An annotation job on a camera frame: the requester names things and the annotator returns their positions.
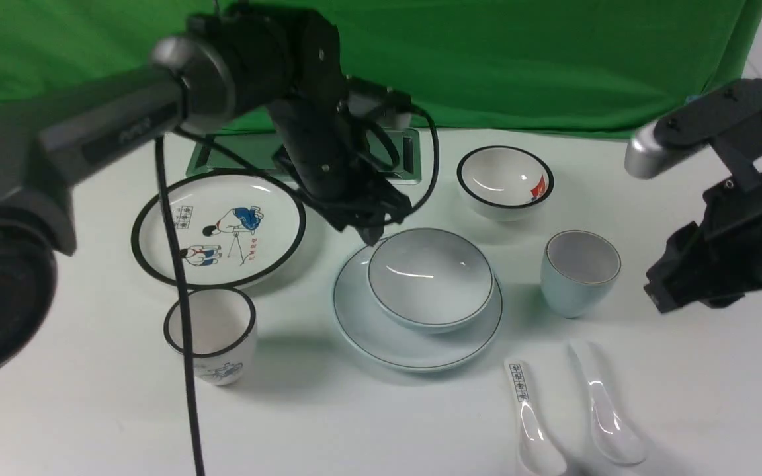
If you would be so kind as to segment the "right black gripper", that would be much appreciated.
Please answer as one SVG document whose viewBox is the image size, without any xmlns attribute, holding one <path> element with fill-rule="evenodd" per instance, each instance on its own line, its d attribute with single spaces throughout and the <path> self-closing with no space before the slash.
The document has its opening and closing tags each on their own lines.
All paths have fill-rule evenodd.
<svg viewBox="0 0 762 476">
<path fill-rule="evenodd" d="M 660 313 L 695 302 L 724 309 L 762 290 L 762 175 L 743 192 L 719 183 L 704 193 L 701 223 L 669 236 L 644 286 Z"/>
</svg>

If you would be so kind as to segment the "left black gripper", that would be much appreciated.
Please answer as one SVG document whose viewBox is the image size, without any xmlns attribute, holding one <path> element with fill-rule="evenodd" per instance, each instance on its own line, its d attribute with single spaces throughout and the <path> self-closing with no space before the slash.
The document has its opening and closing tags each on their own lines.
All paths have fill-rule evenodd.
<svg viewBox="0 0 762 476">
<path fill-rule="evenodd" d="M 288 91 L 269 105 L 283 141 L 279 163 L 305 205 L 335 230 L 356 229 L 372 246 L 390 223 L 414 213 L 410 198 L 384 177 L 400 155 L 384 131 L 348 111 L 339 31 L 317 10 L 273 10 L 284 32 L 292 75 Z"/>
</svg>

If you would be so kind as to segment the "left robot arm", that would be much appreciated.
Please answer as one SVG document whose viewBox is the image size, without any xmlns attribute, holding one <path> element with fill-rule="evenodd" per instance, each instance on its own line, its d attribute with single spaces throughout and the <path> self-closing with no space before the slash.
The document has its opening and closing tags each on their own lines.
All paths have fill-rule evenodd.
<svg viewBox="0 0 762 476">
<path fill-rule="evenodd" d="M 248 2 L 191 15 L 148 66 L 0 106 L 0 368 L 48 314 L 54 254 L 76 250 L 73 188 L 166 133 L 211 134 L 260 108 L 283 143 L 279 167 L 336 230 L 371 244 L 417 211 L 365 138 L 415 108 L 402 91 L 342 72 L 333 23 Z"/>
</svg>

